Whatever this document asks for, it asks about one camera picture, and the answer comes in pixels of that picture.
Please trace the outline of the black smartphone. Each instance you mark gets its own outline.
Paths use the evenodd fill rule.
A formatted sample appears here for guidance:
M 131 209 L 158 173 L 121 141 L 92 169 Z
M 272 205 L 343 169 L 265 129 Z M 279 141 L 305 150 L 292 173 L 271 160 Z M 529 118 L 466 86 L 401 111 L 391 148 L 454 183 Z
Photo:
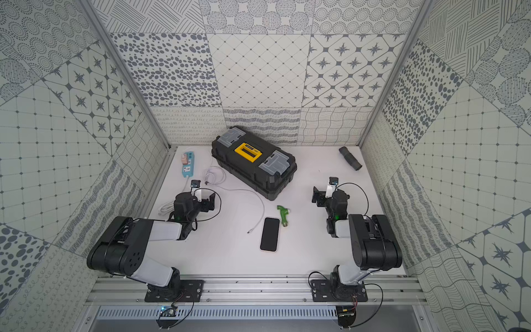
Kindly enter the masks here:
M 265 218 L 262 235 L 260 250 L 274 253 L 278 248 L 278 239 L 279 239 L 279 227 L 280 220 L 276 218 Z

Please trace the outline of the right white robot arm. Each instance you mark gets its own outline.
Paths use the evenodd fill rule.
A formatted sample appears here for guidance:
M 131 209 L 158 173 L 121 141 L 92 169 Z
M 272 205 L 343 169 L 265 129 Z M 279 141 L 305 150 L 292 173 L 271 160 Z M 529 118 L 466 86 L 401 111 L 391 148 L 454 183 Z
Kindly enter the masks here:
M 313 188 L 312 202 L 326 210 L 329 235 L 350 241 L 353 261 L 336 266 L 330 274 L 330 290 L 334 293 L 360 289 L 370 274 L 399 268 L 403 262 L 388 218 L 384 214 L 349 214 L 349 199 L 337 185 L 328 185 L 325 191 Z

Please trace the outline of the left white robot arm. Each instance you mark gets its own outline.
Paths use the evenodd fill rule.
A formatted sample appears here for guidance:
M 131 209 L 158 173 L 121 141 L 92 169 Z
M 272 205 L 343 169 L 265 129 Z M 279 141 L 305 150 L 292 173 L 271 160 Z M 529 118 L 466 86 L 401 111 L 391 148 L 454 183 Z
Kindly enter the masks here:
M 221 203 L 213 190 L 207 198 L 200 199 L 200 193 L 192 190 L 178 194 L 166 221 L 116 217 L 89 251 L 88 268 L 142 282 L 151 292 L 180 293 L 178 269 L 161 264 L 146 251 L 152 242 L 186 240 L 201 222 L 198 215 L 215 210 L 216 203 Z

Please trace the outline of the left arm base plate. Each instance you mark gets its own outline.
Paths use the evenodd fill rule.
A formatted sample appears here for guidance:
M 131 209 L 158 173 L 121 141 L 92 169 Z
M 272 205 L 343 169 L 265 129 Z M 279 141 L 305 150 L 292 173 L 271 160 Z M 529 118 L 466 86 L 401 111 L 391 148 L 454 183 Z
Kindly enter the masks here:
M 204 283 L 202 279 L 184 279 L 166 287 L 148 284 L 145 302 L 199 302 Z

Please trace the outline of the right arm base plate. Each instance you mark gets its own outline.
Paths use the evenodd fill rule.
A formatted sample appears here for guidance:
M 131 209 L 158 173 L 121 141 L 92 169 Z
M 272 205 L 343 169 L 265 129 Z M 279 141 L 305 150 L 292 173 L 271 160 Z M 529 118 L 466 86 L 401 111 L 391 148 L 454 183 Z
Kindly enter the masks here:
M 314 302 L 367 302 L 368 296 L 364 286 L 332 286 L 329 280 L 312 279 L 310 281 Z

